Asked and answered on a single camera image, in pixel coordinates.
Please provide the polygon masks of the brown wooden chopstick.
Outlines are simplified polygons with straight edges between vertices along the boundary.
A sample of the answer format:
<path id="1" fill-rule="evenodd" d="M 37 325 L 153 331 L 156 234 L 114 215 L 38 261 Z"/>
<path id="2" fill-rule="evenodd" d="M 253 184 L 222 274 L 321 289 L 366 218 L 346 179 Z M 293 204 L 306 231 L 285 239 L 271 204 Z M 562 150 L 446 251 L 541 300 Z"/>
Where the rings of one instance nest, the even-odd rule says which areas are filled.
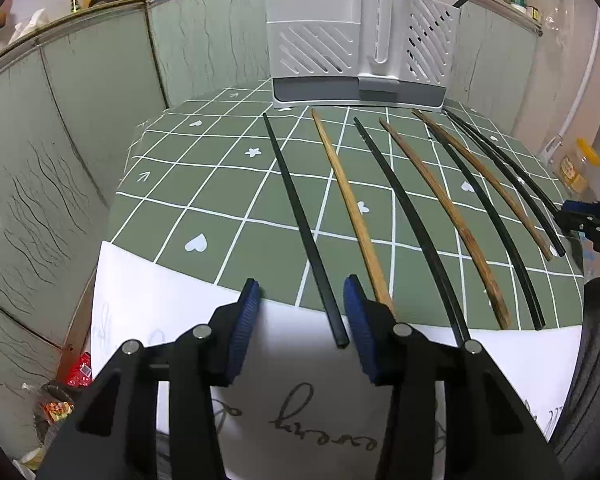
<path id="1" fill-rule="evenodd" d="M 524 213 L 521 206 L 517 202 L 515 202 L 513 197 L 506 192 L 506 189 L 501 186 L 500 181 L 496 177 L 494 177 L 494 174 L 492 174 L 492 172 L 488 168 L 486 168 L 486 165 L 480 162 L 480 160 L 474 154 L 468 151 L 468 149 L 465 148 L 464 145 L 461 144 L 455 136 L 451 136 L 445 130 L 445 128 L 442 128 L 439 124 L 437 124 L 434 120 L 426 116 L 423 112 L 421 112 L 420 110 L 416 110 L 416 108 L 413 108 L 412 112 L 417 118 L 422 120 L 434 133 L 440 133 L 442 135 L 442 138 L 445 141 L 448 141 L 449 144 L 451 144 L 452 147 L 455 148 L 464 157 L 464 159 L 470 162 L 471 166 L 473 166 L 475 170 L 477 170 L 478 173 L 481 174 L 490 183 L 490 185 L 492 185 L 492 188 L 494 188 L 494 190 L 501 195 L 501 198 L 504 200 L 507 206 L 509 206 L 509 208 L 513 211 L 518 220 L 522 223 L 522 225 L 531 235 L 531 237 L 535 241 L 535 244 L 538 245 L 539 250 L 542 252 L 542 255 L 545 258 L 545 260 L 552 260 L 553 255 L 550 252 L 550 244 L 548 244 L 547 241 L 544 240 L 544 238 L 538 232 L 538 230 L 535 229 L 533 223 L 531 222 L 529 217 Z"/>
<path id="2" fill-rule="evenodd" d="M 382 125 L 382 128 L 384 128 L 390 134 L 393 140 L 396 141 L 396 144 L 399 145 L 401 151 L 410 159 L 412 164 L 430 187 L 430 190 L 434 192 L 438 202 L 441 204 L 446 214 L 452 221 L 454 228 L 457 230 L 458 234 L 460 234 L 460 238 L 464 242 L 470 258 L 478 271 L 481 281 L 483 282 L 484 288 L 486 289 L 486 294 L 491 301 L 492 311 L 496 320 L 498 321 L 498 326 L 500 326 L 501 330 L 506 330 L 506 328 L 509 328 L 510 326 L 510 314 L 508 307 L 506 306 L 504 295 L 490 266 L 486 263 L 486 258 L 484 258 L 483 252 L 475 240 L 475 237 L 470 232 L 465 219 L 452 203 L 452 200 L 450 200 L 448 194 L 445 193 L 445 190 L 442 188 L 438 180 L 427 169 L 426 165 L 417 155 L 414 148 L 411 148 L 401 138 L 400 134 L 396 131 L 396 128 L 390 125 L 384 118 L 379 118 L 378 122 Z"/>
<path id="3" fill-rule="evenodd" d="M 375 299 L 387 306 L 392 314 L 396 314 L 396 308 L 394 307 L 389 294 L 384 272 L 382 272 L 372 239 L 370 238 L 370 234 L 368 234 L 363 216 L 358 209 L 358 201 L 355 199 L 355 195 L 350 187 L 350 183 L 346 173 L 343 170 L 343 166 L 341 165 L 336 150 L 332 147 L 332 141 L 330 140 L 330 137 L 321 121 L 321 117 L 315 108 L 312 108 L 311 116 L 317 133 L 320 136 L 321 142 L 323 143 L 330 166 L 332 166 L 332 170 L 334 170 L 334 175 L 336 177 L 344 206 L 346 206 L 352 229 L 354 231 L 356 240 L 358 241 L 358 247 L 360 248 L 360 252 L 366 267 L 366 272 L 368 278 L 370 279 L 370 284 L 373 287 Z"/>

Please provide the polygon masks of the yellow lid glass jar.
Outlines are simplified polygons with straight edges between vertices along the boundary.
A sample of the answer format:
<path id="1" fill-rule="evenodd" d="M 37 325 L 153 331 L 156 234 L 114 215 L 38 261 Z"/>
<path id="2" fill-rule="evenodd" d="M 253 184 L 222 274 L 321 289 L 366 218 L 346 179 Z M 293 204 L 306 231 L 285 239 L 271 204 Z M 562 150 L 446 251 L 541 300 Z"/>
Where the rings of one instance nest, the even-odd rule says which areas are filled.
<path id="1" fill-rule="evenodd" d="M 588 188 L 585 170 L 589 166 L 600 166 L 600 155 L 583 138 L 577 138 L 562 156 L 558 165 L 558 176 L 573 195 L 581 195 Z"/>

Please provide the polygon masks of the red snack packet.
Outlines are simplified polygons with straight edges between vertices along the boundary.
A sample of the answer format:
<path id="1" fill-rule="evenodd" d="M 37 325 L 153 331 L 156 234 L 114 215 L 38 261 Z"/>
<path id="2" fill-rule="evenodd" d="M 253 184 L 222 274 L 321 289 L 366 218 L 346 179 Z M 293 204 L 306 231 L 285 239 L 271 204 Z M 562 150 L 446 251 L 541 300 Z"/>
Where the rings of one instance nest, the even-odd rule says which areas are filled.
<path id="1" fill-rule="evenodd" d="M 70 367 L 65 384 L 72 388 L 85 388 L 93 381 L 91 353 L 83 352 Z"/>

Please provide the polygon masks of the white paper with writing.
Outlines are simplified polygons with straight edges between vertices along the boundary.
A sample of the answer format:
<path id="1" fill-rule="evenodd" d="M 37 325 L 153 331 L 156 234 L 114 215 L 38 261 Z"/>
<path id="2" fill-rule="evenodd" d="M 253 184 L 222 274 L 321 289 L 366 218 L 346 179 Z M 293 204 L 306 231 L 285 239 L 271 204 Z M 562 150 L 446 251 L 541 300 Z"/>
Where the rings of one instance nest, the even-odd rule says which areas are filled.
<path id="1" fill-rule="evenodd" d="M 248 252 L 222 284 L 208 252 L 191 250 L 175 271 L 111 243 L 100 248 L 91 356 L 102 370 L 125 341 L 174 341 L 234 301 L 248 278 L 263 301 L 242 372 L 212 390 L 227 473 L 233 479 L 370 479 L 380 455 L 391 391 L 372 385 L 353 348 L 339 349 L 324 312 L 276 300 L 298 266 Z"/>

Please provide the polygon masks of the green grid table mat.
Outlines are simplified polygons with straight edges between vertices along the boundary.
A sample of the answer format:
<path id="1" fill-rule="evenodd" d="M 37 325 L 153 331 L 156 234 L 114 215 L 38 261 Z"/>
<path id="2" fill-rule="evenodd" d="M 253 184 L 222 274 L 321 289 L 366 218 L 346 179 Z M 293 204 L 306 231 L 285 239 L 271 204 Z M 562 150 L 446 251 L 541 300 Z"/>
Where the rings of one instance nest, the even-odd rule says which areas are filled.
<path id="1" fill-rule="evenodd" d="M 566 190 L 517 140 L 501 133 L 491 119 L 449 101 L 465 122 L 520 162 L 555 205 Z M 358 209 L 374 244 L 398 315 L 419 324 L 445 325 L 434 278 L 415 234 L 388 180 L 356 130 L 357 117 L 401 182 L 424 222 L 454 288 L 467 324 L 493 330 L 486 289 L 469 252 L 434 192 L 399 145 L 378 122 L 384 118 L 414 148 L 427 169 L 465 219 L 504 295 L 515 330 L 531 330 L 532 321 L 518 278 L 474 188 L 425 123 L 409 110 L 387 107 L 315 107 L 332 141 Z M 332 166 L 304 106 L 275 107 L 265 81 L 238 84 L 191 98 L 142 122 L 129 146 L 114 196 L 106 233 L 108 242 L 181 271 L 186 252 L 208 252 L 210 274 L 227 284 L 238 263 L 253 250 L 299 268 L 274 289 L 276 300 L 321 309 L 322 302 L 276 162 L 263 113 L 300 197 L 306 220 L 334 292 L 349 274 L 366 280 L 365 264 L 344 206 Z M 496 177 L 546 240 L 540 222 L 516 188 L 486 156 L 476 156 Z M 501 195 L 469 162 L 482 188 L 515 242 L 533 283 L 547 328 L 582 321 L 584 277 L 577 262 L 579 241 L 563 237 L 566 254 L 550 248 L 546 261 L 526 228 Z"/>

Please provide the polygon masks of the white grey utensil holder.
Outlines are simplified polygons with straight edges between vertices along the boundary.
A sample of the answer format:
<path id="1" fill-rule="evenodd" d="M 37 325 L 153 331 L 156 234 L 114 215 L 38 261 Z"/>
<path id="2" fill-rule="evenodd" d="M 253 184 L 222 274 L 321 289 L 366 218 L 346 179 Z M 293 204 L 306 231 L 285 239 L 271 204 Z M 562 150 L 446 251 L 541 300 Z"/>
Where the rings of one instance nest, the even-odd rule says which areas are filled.
<path id="1" fill-rule="evenodd" d="M 265 0 L 273 101 L 441 110 L 455 0 Z"/>

